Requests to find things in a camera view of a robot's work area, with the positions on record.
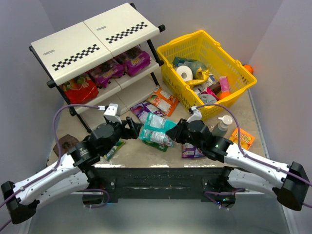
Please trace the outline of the green lime candy bag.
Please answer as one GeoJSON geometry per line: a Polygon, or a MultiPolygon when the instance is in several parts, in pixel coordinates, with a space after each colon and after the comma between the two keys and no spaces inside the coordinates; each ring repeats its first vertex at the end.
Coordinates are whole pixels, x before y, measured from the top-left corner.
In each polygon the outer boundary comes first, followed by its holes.
{"type": "Polygon", "coordinates": [[[109,161],[115,154],[116,152],[125,144],[124,140],[119,140],[115,146],[104,156],[104,159],[106,161],[109,161]]]}

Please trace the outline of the teal candy bag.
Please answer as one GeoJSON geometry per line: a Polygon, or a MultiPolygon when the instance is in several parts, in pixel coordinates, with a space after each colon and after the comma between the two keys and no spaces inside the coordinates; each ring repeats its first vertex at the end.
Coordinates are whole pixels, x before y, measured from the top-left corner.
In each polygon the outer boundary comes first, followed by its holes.
{"type": "Polygon", "coordinates": [[[173,147],[174,141],[166,135],[166,132],[174,128],[177,123],[149,113],[143,125],[139,138],[159,145],[173,147]]]}

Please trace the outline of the green fruit candy bag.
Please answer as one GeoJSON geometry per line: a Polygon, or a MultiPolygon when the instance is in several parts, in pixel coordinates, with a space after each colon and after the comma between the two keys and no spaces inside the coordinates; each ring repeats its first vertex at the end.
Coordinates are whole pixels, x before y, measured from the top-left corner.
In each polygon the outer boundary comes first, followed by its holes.
{"type": "Polygon", "coordinates": [[[143,140],[142,141],[145,145],[148,145],[150,147],[153,147],[157,150],[160,150],[162,152],[166,152],[167,149],[168,149],[168,146],[167,145],[160,145],[158,143],[155,143],[155,142],[152,142],[152,141],[147,141],[147,140],[143,140]]]}

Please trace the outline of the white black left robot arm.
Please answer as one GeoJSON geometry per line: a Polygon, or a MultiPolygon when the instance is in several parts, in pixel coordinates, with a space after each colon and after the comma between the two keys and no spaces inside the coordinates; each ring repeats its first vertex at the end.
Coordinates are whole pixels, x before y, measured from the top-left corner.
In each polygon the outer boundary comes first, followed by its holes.
{"type": "Polygon", "coordinates": [[[93,165],[120,139],[137,139],[141,127],[142,124],[134,122],[131,117],[103,123],[54,164],[20,182],[3,183],[3,203],[11,222],[23,223],[49,201],[87,189],[96,178],[93,165]]]}

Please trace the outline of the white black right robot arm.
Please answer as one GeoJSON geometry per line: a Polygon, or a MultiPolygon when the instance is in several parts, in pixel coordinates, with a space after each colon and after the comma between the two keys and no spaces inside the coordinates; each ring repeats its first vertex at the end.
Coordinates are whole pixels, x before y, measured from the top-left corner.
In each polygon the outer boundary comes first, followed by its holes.
{"type": "Polygon", "coordinates": [[[197,147],[211,160],[233,165],[227,175],[231,187],[272,194],[280,204],[294,211],[305,205],[311,182],[301,164],[288,165],[243,151],[238,144],[213,135],[201,120],[181,119],[166,135],[177,143],[197,147]]]}

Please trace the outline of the magenta grape candy bag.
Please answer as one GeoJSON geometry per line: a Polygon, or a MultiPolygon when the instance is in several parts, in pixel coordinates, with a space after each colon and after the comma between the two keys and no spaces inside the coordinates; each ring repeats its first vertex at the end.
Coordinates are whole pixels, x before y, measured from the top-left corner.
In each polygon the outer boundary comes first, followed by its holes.
{"type": "Polygon", "coordinates": [[[130,77],[151,63],[150,55],[139,45],[117,55],[114,59],[123,66],[125,73],[130,77]]]}

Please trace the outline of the red fruit candy bag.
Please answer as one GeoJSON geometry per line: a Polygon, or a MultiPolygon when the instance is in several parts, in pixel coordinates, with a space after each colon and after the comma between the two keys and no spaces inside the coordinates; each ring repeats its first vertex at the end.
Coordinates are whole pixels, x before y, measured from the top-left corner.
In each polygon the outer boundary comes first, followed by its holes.
{"type": "Polygon", "coordinates": [[[98,87],[87,73],[83,73],[61,85],[71,104],[85,104],[98,95],[98,87]]]}

